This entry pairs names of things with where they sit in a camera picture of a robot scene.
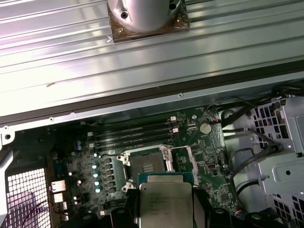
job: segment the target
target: cable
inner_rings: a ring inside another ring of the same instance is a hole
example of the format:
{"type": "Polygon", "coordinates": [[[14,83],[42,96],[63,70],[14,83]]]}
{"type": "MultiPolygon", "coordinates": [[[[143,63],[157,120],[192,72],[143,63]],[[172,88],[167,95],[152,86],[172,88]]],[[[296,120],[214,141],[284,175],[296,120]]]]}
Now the cable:
{"type": "Polygon", "coordinates": [[[266,157],[272,153],[276,152],[276,148],[274,146],[270,146],[267,149],[263,150],[260,153],[255,154],[254,156],[250,157],[249,159],[242,162],[231,174],[231,178],[234,178],[243,168],[248,166],[249,164],[253,163],[254,161],[266,157]]]}
{"type": "Polygon", "coordinates": [[[233,157],[234,157],[237,153],[245,152],[245,151],[250,151],[251,154],[252,154],[252,156],[255,155],[255,153],[253,153],[253,150],[252,150],[251,148],[244,148],[244,149],[240,149],[240,150],[234,151],[234,152],[232,153],[232,155],[230,156],[230,158],[229,158],[228,166],[229,166],[229,167],[232,167],[232,159],[233,159],[233,157]]]}
{"type": "Polygon", "coordinates": [[[238,100],[240,100],[241,102],[243,102],[243,103],[245,103],[245,104],[247,104],[247,105],[250,105],[252,108],[256,108],[256,107],[257,107],[255,104],[251,103],[250,101],[246,101],[246,100],[244,100],[243,98],[240,98],[240,97],[238,97],[238,96],[228,96],[228,97],[224,97],[224,98],[221,98],[221,99],[219,99],[219,100],[216,100],[216,101],[212,102],[211,104],[209,104],[209,105],[207,106],[207,108],[206,108],[206,111],[209,110],[212,106],[218,104],[219,102],[225,101],[225,100],[229,100],[229,99],[231,99],[231,98],[238,99],[238,100]]]}
{"type": "Polygon", "coordinates": [[[242,186],[237,190],[237,194],[239,195],[245,188],[247,188],[247,187],[249,187],[249,186],[252,186],[252,185],[259,185],[259,184],[258,184],[258,180],[251,181],[251,182],[248,182],[248,183],[242,185],[242,186]]]}
{"type": "Polygon", "coordinates": [[[43,203],[50,203],[52,208],[53,208],[53,211],[56,213],[56,214],[59,214],[59,215],[67,215],[65,214],[64,212],[60,212],[60,211],[55,211],[55,208],[54,208],[54,203],[49,201],[49,200],[44,200],[42,201],[41,203],[37,204],[36,206],[34,206],[34,208],[26,215],[26,217],[23,219],[23,222],[21,224],[21,228],[24,228],[24,224],[25,222],[28,220],[29,216],[43,203]]]}
{"type": "Polygon", "coordinates": [[[251,128],[245,127],[245,128],[231,129],[231,130],[223,130],[223,133],[239,133],[239,132],[252,132],[252,133],[256,134],[258,137],[260,137],[262,140],[264,140],[265,142],[268,142],[269,144],[275,144],[275,142],[272,139],[269,139],[262,133],[254,130],[254,129],[251,129],[251,128]]]}

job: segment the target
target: ventilation grille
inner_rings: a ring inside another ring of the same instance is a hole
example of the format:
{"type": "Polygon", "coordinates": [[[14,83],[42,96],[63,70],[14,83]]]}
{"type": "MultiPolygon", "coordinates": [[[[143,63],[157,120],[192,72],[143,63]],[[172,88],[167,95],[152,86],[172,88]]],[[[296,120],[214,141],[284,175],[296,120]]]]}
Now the ventilation grille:
{"type": "Polygon", "coordinates": [[[298,227],[304,228],[304,201],[292,196],[294,209],[294,219],[298,227]]]}
{"type": "MultiPolygon", "coordinates": [[[[256,130],[268,138],[276,141],[290,138],[285,122],[285,115],[279,102],[255,108],[253,118],[256,130]]],[[[268,143],[259,137],[259,144],[261,149],[263,149],[268,143]]]]}
{"type": "Polygon", "coordinates": [[[10,176],[8,186],[4,228],[51,227],[44,169],[10,176]]]}
{"type": "Polygon", "coordinates": [[[292,217],[291,217],[291,214],[290,214],[290,209],[289,207],[280,202],[280,201],[277,201],[274,199],[274,203],[275,203],[275,209],[276,209],[276,212],[278,215],[281,216],[281,218],[285,219],[286,221],[290,222],[292,220],[292,217]]]}

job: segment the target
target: green circuit board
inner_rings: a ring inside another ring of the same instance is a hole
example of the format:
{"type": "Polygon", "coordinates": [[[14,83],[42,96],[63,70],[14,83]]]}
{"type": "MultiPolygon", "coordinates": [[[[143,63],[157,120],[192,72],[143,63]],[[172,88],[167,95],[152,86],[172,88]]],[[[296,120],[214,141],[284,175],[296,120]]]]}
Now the green circuit board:
{"type": "Polygon", "coordinates": [[[72,142],[67,138],[64,141],[65,145],[74,147],[72,153],[71,148],[65,151],[67,171],[78,173],[71,182],[85,180],[81,186],[70,188],[71,196],[89,194],[89,200],[81,205],[75,206],[71,200],[70,207],[102,215],[100,205],[123,203],[123,188],[128,183],[137,187],[138,170],[161,172],[166,168],[157,165],[162,162],[158,146],[165,146],[170,148],[176,172],[197,169],[196,184],[210,195],[212,206],[235,212],[236,201],[225,170],[227,152],[218,118],[214,109],[206,112],[204,108],[193,108],[118,123],[86,124],[85,132],[74,132],[70,136],[72,142]],[[132,152],[130,166],[117,159],[127,151],[132,152]],[[93,177],[94,172],[99,174],[97,178],[93,177]],[[100,181],[100,186],[94,185],[95,180],[100,181]]]}

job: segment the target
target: motherboard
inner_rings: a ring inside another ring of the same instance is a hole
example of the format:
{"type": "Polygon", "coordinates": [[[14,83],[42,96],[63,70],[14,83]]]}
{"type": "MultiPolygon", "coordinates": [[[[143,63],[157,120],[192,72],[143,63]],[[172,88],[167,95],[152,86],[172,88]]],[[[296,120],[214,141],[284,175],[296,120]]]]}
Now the motherboard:
{"type": "Polygon", "coordinates": [[[138,188],[139,173],[192,172],[195,188],[214,207],[236,211],[228,181],[227,151],[216,109],[193,108],[111,124],[82,122],[58,140],[69,191],[69,215],[103,216],[138,188]]]}

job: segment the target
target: copper base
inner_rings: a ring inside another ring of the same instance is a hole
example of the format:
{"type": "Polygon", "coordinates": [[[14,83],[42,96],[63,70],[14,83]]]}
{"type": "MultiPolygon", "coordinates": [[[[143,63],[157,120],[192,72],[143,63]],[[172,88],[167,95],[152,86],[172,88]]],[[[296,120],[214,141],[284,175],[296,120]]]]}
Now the copper base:
{"type": "Polygon", "coordinates": [[[188,18],[185,1],[183,1],[182,3],[181,11],[178,13],[177,17],[173,20],[173,22],[170,25],[167,25],[157,31],[148,32],[148,33],[134,32],[122,26],[120,23],[117,22],[109,6],[108,6],[108,13],[110,17],[110,25],[111,25],[114,43],[128,41],[128,40],[142,39],[146,37],[153,37],[153,36],[180,32],[180,31],[189,31],[190,29],[190,20],[188,18]]]}

